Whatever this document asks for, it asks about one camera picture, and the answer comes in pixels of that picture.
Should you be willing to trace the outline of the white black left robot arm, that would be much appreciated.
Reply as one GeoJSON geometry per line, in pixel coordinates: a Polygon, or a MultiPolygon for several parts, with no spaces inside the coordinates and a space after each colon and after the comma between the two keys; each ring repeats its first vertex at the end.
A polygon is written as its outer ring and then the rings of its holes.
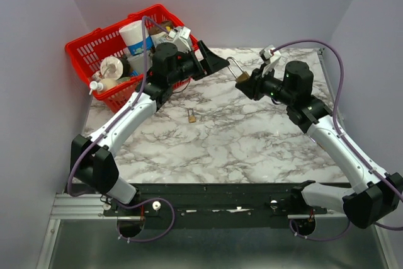
{"type": "Polygon", "coordinates": [[[125,215],[134,215],[139,210],[137,189],[120,176],[116,153],[131,134],[167,102],[176,83],[189,78],[197,81],[229,66],[228,60],[213,53],[202,41],[198,41],[197,46],[201,60],[197,59],[195,51],[180,52],[173,43],[158,45],[140,87],[124,106],[89,137],[77,135],[74,138],[68,194],[76,195],[72,191],[72,179],[77,178],[102,195],[117,200],[118,208],[125,215]]]}

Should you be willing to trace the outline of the small brass padlock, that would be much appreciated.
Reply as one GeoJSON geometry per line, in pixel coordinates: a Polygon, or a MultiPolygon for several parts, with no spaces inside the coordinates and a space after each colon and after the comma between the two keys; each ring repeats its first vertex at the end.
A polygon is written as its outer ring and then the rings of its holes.
{"type": "Polygon", "coordinates": [[[187,114],[188,114],[188,122],[189,123],[195,123],[197,121],[195,113],[194,113],[194,109],[188,108],[187,109],[187,114]]]}

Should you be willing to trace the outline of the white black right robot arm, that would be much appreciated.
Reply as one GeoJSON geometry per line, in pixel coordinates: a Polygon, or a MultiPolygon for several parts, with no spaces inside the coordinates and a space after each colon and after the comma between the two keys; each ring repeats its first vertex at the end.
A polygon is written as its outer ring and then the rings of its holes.
{"type": "Polygon", "coordinates": [[[235,87],[251,100],[267,96],[286,105],[289,119],[330,155],[351,185],[340,188],[306,181],[292,190],[291,209],[299,214],[311,207],[335,210],[365,229],[397,208],[402,176],[389,174],[364,154],[354,154],[358,146],[345,143],[349,137],[335,127],[330,108],[312,94],[313,80],[306,63],[291,61],[282,80],[274,71],[265,74],[259,68],[252,74],[243,72],[235,87]]]}

